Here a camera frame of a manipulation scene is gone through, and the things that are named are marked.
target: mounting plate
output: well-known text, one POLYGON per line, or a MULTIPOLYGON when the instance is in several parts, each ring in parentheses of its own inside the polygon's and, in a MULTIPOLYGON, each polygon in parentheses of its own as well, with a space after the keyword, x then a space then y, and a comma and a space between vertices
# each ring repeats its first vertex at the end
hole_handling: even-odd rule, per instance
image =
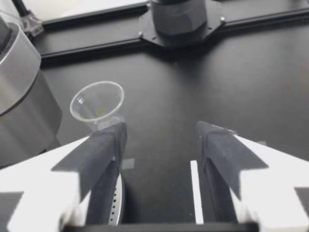
POLYGON ((155 30, 152 12, 149 10, 140 17, 140 38, 164 48, 183 47, 205 42, 208 37, 225 23, 224 18, 222 18, 221 4, 212 0, 205 1, 207 22, 196 31, 179 36, 162 35, 155 30))
POLYGON ((121 174, 119 174, 117 183, 115 186, 115 193, 112 202, 112 208, 110 212, 110 218, 108 225, 117 226, 121 222, 124 204, 124 185, 121 174))

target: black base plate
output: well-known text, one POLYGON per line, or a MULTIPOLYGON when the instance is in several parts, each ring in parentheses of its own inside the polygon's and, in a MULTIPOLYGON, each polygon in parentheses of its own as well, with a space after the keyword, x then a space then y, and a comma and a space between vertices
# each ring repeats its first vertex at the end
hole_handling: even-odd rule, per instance
POLYGON ((221 4, 217 1, 206 0, 207 23, 203 24, 196 31, 179 36, 164 36, 155 30, 152 12, 149 10, 140 17, 140 37, 143 40, 152 42, 164 48, 176 48, 194 44, 201 44, 206 41, 224 21, 221 20, 221 4))

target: clear plastic cup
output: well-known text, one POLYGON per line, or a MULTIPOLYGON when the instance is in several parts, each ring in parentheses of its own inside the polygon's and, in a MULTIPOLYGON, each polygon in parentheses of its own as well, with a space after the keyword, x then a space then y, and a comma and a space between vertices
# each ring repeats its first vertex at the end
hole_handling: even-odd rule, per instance
POLYGON ((124 102, 123 88, 111 81, 101 81, 81 89, 72 99, 72 116, 84 122, 92 131, 124 122, 119 110, 124 102))

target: cup rim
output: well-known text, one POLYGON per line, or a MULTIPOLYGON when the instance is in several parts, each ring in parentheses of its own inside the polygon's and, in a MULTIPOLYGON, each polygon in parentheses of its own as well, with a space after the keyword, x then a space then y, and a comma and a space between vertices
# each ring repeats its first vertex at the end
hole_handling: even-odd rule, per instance
POLYGON ((102 119, 105 119, 107 117, 109 117, 110 115, 112 115, 113 113, 115 113, 119 108, 120 106, 123 104, 124 102, 124 99, 125 99, 125 91, 124 89, 122 88, 122 86, 116 82, 113 82, 113 81, 99 81, 99 82, 95 82, 95 83, 92 83, 90 85, 87 85, 85 86, 84 88, 82 88, 81 90, 79 90, 75 95, 74 97, 72 98, 71 100, 71 103, 70 103, 70 113, 71 115, 81 121, 81 122, 94 122, 94 121, 99 121, 99 120, 102 120, 102 119), (74 111, 73 111, 73 103, 75 102, 75 100, 77 99, 78 95, 80 95, 82 92, 84 92, 85 90, 91 88, 92 86, 95 86, 95 85, 105 85, 105 84, 109 84, 109 85, 114 85, 114 86, 117 86, 120 91, 121 91, 121 99, 120 99, 120 102, 118 103, 118 105, 112 110, 110 111, 108 114, 106 115, 103 115, 101 117, 96 117, 96 118, 92 118, 92 119, 86 119, 86 118, 82 118, 80 116, 78 116, 74 111))

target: metal bracket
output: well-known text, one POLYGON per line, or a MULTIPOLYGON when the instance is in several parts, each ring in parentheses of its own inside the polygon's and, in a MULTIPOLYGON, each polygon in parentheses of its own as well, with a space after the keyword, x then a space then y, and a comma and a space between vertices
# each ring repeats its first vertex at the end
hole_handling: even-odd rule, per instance
POLYGON ((43 22, 39 20, 31 11, 29 14, 21 17, 24 26, 24 32, 30 33, 33 37, 44 31, 43 22))
POLYGON ((149 10, 140 17, 141 31, 139 32, 139 37, 164 48, 201 44, 225 23, 225 19, 221 14, 221 4, 219 2, 206 0, 206 10, 207 23, 203 24, 194 32, 178 36, 164 36, 157 32, 155 30, 152 12, 149 10))

